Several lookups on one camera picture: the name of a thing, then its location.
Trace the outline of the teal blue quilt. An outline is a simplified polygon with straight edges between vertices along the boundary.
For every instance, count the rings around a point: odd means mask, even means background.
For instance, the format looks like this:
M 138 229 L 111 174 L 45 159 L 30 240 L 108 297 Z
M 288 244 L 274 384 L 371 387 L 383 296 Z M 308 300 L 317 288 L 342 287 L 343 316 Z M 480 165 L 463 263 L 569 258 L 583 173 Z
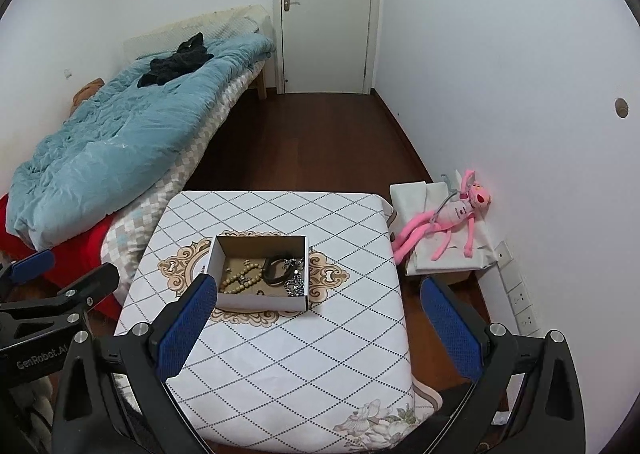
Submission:
M 17 167 L 6 231 L 48 249 L 127 206 L 176 162 L 231 81 L 273 50 L 259 33 L 210 40 L 207 62 L 163 85 L 138 84 L 149 57 L 122 70 Z

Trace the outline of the white pillow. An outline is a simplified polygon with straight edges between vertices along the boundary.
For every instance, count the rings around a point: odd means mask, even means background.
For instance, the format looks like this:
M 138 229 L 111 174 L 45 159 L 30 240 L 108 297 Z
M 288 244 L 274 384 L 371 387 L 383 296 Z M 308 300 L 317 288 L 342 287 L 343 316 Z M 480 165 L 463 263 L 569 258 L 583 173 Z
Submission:
M 217 10 L 200 16 L 166 24 L 166 26 L 134 36 L 122 44 L 126 62 L 175 50 L 180 43 L 201 32 L 205 41 L 229 39 L 247 33 L 272 37 L 272 22 L 261 5 L 247 5 Z

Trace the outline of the black bracelet band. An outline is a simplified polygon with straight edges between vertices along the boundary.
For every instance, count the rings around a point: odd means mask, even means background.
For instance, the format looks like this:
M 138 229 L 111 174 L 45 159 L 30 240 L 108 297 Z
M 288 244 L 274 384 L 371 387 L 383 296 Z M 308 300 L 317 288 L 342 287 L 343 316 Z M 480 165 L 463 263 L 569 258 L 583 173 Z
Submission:
M 262 280 L 271 287 L 289 281 L 298 269 L 298 260 L 292 255 L 276 255 L 268 258 L 262 266 Z

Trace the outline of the brown plush toy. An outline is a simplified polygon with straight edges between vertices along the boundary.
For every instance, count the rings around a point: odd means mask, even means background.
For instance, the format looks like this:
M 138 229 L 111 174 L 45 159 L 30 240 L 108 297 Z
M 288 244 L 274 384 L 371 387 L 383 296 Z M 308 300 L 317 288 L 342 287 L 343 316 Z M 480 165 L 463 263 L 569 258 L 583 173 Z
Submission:
M 82 102 L 96 94 L 105 84 L 102 78 L 96 78 L 84 85 L 73 97 L 72 107 L 70 107 L 70 115 L 72 115 Z

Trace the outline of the red bed sheet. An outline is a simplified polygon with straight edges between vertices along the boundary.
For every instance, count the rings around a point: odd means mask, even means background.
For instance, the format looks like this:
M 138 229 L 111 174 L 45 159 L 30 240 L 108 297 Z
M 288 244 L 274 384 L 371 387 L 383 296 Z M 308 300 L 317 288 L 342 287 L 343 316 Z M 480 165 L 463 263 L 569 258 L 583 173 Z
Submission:
M 1 250 L 7 252 L 12 259 L 21 260 L 34 253 L 34 251 L 18 237 L 6 231 L 6 205 L 8 200 L 8 195 L 4 195 L 1 198 Z M 87 232 L 53 247 L 54 266 L 43 274 L 43 278 L 49 283 L 58 286 L 58 288 L 63 288 L 98 267 L 102 263 L 101 247 L 103 240 L 114 218 L 114 214 L 110 214 Z

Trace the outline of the black clothes on bed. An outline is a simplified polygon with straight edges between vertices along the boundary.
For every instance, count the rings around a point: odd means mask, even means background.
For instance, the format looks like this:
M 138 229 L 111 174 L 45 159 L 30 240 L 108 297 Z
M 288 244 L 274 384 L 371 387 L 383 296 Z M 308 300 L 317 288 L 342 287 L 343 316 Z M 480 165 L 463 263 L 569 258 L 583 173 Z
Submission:
M 170 56 L 152 59 L 149 71 L 140 76 L 137 87 L 165 85 L 180 76 L 200 69 L 212 58 L 213 55 L 207 52 L 204 45 L 203 33 L 198 32 L 189 40 L 182 42 Z

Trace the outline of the white power strip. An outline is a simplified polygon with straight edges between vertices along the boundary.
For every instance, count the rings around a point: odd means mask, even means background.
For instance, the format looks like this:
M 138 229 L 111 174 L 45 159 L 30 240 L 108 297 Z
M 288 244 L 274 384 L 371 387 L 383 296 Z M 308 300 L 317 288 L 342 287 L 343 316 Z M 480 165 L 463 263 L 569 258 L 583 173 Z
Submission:
M 538 323 L 533 300 L 528 293 L 525 277 L 504 239 L 498 242 L 496 257 L 502 286 L 506 292 L 506 298 L 509 300 L 518 332 L 526 337 L 540 337 L 541 327 Z

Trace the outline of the pink panther plush toy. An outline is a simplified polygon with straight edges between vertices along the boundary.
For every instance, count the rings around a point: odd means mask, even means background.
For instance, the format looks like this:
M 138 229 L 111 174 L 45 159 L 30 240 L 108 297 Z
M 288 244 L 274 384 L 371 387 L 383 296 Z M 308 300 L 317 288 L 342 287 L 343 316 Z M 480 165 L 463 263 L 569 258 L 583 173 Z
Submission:
M 474 255 L 474 234 L 476 220 L 483 215 L 491 203 L 488 190 L 475 180 L 475 171 L 467 169 L 460 180 L 460 188 L 450 194 L 437 209 L 415 215 L 392 242 L 394 262 L 400 264 L 416 249 L 419 241 L 428 235 L 443 233 L 444 241 L 432 253 L 431 260 L 437 261 L 449 247 L 455 229 L 466 226 L 466 240 L 463 247 L 465 258 Z

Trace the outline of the white cardboard box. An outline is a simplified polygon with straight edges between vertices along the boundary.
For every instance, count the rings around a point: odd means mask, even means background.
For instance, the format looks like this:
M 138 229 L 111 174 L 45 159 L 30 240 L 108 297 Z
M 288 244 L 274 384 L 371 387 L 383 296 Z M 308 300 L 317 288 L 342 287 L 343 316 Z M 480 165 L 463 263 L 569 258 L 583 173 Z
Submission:
M 268 286 L 262 266 L 276 255 L 292 255 L 298 269 L 285 284 Z M 309 307 L 309 247 L 303 235 L 219 235 L 205 272 L 217 284 L 216 307 L 231 312 L 305 312 Z

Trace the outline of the white door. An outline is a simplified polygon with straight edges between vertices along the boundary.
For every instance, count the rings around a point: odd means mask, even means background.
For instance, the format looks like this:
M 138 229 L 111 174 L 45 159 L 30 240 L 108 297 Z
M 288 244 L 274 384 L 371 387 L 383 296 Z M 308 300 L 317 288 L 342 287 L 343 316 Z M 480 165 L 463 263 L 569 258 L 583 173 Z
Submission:
M 368 94 L 380 0 L 273 0 L 277 91 Z

